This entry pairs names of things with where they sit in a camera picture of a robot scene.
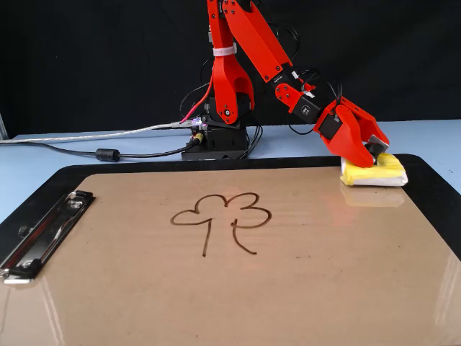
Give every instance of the connector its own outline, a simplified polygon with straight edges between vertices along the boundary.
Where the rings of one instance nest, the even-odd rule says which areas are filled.
[[[197,144],[201,144],[203,141],[203,133],[198,133],[197,135],[194,136],[194,142],[198,141]]]

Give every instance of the metal clip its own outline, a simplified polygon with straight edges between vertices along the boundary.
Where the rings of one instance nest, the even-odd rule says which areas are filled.
[[[19,235],[23,240],[0,265],[4,283],[34,280],[93,200],[90,192],[74,191],[64,195],[35,227],[22,226]]]

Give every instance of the yellow sponge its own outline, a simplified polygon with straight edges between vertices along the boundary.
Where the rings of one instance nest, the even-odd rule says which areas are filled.
[[[361,168],[341,159],[341,181],[346,185],[404,186],[408,182],[405,169],[391,154],[381,154],[377,164]]]

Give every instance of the table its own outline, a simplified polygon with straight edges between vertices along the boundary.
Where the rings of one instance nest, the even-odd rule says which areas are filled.
[[[461,120],[389,122],[379,123],[379,125],[390,139],[390,153],[420,156],[461,193],[461,160],[457,152],[461,147]],[[309,128],[309,126],[299,125],[299,128]],[[250,136],[253,130],[253,128],[249,129]],[[75,134],[27,135],[17,136],[17,138],[72,135]],[[82,151],[116,148],[124,154],[149,154],[182,147],[189,140],[189,136],[189,130],[155,130],[124,138],[54,143],[54,145]],[[264,135],[251,158],[328,155],[331,154],[316,133],[299,136],[287,126],[265,126]],[[143,161],[180,159],[181,155],[177,154]],[[101,163],[95,158],[60,154],[46,148],[0,147],[0,222],[59,169],[71,165]]]

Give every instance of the drawing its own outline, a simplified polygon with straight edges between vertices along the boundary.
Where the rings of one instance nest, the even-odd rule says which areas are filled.
[[[240,210],[260,210],[260,211],[263,211],[263,212],[265,212],[267,214],[266,219],[262,223],[259,223],[257,225],[253,225],[253,226],[239,226],[238,225],[238,220],[235,219],[230,224],[230,226],[232,227],[232,235],[233,235],[233,238],[234,238],[236,244],[240,248],[242,248],[243,250],[248,252],[249,254],[256,254],[256,252],[253,252],[253,251],[247,249],[244,245],[242,245],[242,243],[238,240],[238,237],[237,237],[237,229],[257,229],[258,227],[264,226],[272,218],[272,213],[270,211],[268,211],[267,209],[255,207],[255,205],[259,201],[259,196],[256,193],[252,193],[252,192],[242,193],[240,195],[232,197],[229,200],[227,198],[225,198],[224,196],[222,196],[222,195],[207,195],[207,196],[204,196],[203,198],[200,198],[195,203],[194,209],[188,209],[188,210],[180,211],[179,213],[177,213],[175,216],[173,216],[171,218],[170,222],[171,222],[172,225],[175,225],[175,226],[198,226],[198,225],[202,225],[202,224],[207,223],[208,224],[208,231],[207,231],[207,236],[205,238],[205,243],[203,245],[203,252],[202,252],[202,256],[206,257],[207,256],[208,241],[210,240],[210,235],[211,235],[212,220],[214,218],[209,218],[207,220],[203,220],[203,221],[199,221],[199,222],[191,222],[191,223],[178,223],[178,222],[176,222],[176,218],[178,216],[180,216],[180,215],[187,214],[187,213],[192,213],[192,214],[195,214],[195,215],[199,215],[200,214],[200,209],[199,209],[200,203],[203,200],[207,199],[207,198],[211,198],[211,197],[220,198],[224,202],[224,207],[227,208],[235,199],[240,198],[242,196],[247,196],[247,195],[253,196],[254,197],[254,202],[252,202],[250,205],[247,205],[246,207],[240,208]]]

